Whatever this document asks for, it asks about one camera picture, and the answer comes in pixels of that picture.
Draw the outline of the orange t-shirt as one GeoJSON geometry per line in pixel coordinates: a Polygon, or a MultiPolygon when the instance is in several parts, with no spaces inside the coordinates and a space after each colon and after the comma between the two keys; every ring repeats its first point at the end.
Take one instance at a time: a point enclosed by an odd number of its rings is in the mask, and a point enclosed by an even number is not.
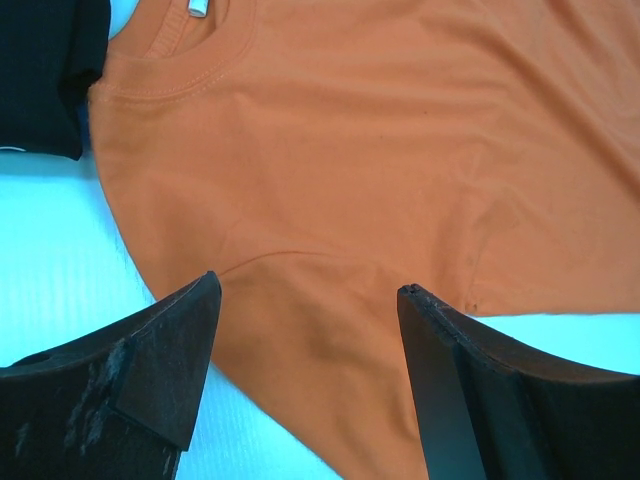
{"type": "Polygon", "coordinates": [[[154,296],[346,479],[423,479],[396,314],[639,308],[635,1],[142,1],[89,100],[154,296]]]}

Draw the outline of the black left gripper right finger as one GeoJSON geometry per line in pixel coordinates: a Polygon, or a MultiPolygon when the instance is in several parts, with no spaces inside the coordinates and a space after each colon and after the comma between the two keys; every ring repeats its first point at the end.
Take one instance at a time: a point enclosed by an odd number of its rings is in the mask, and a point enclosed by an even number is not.
{"type": "Polygon", "coordinates": [[[419,285],[397,313],[433,479],[635,479],[639,379],[545,353],[419,285]]]}

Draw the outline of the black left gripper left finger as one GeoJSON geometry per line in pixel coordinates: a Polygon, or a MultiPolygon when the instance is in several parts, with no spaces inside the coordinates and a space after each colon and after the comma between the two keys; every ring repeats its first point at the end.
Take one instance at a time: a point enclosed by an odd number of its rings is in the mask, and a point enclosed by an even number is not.
{"type": "Polygon", "coordinates": [[[221,286],[157,303],[1,371],[5,479],[172,479],[191,443],[221,286]]]}

